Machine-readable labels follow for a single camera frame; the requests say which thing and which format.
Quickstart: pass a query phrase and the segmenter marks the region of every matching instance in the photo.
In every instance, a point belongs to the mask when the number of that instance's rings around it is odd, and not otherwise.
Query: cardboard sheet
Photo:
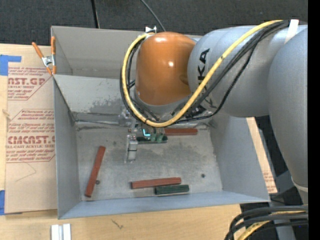
[[[6,75],[0,75],[0,191],[5,189],[6,134],[7,134],[7,82]]]
[[[50,47],[40,49],[50,55]],[[7,108],[1,111],[1,122],[7,122],[1,135],[6,136],[4,211],[56,209],[53,78],[31,45],[0,44],[0,54],[6,56],[1,72],[7,82]]]

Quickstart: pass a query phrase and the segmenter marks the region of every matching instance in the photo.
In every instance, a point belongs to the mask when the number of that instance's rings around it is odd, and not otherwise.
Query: black floor
[[[144,0],[167,31],[204,35],[212,30],[238,25],[257,25],[268,20],[299,19],[308,22],[308,0]],[[138,30],[161,26],[140,0],[94,0],[99,27]],[[49,45],[50,27],[95,28],[91,0],[0,0],[0,43]],[[287,170],[269,118],[257,118],[270,141],[272,162],[277,174]],[[288,205],[301,200],[296,189],[283,196]],[[242,210],[266,204],[242,205]],[[308,228],[295,229],[297,240],[307,240]],[[276,231],[254,235],[251,240],[277,240]]]

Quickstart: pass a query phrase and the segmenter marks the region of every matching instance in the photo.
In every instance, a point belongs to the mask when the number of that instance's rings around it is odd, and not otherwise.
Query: green block
[[[154,188],[156,195],[170,195],[189,192],[189,185],[168,185]]]

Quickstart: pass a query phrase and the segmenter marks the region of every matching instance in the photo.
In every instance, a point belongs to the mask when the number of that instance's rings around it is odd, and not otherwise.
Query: bin floor
[[[124,163],[128,128],[80,123],[76,128],[81,200],[154,196],[153,188],[131,189],[132,181],[180,177],[190,193],[222,190],[210,129],[201,125],[197,135],[168,136],[167,143],[139,144],[136,160]],[[85,191],[99,146],[106,147],[92,196]]]

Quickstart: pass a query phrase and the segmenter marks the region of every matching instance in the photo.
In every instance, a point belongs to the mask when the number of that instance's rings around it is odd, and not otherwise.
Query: orange clip
[[[56,74],[57,72],[57,66],[56,66],[56,37],[51,37],[51,54],[52,54],[52,70],[53,74]]]
[[[32,46],[34,47],[36,53],[42,60],[43,64],[46,67],[48,73],[52,76],[52,74],[56,74],[57,66],[56,66],[56,38],[54,36],[51,37],[51,56],[44,57],[43,53],[37,46],[35,42],[32,42]],[[49,64],[52,63],[52,71],[49,68]]]

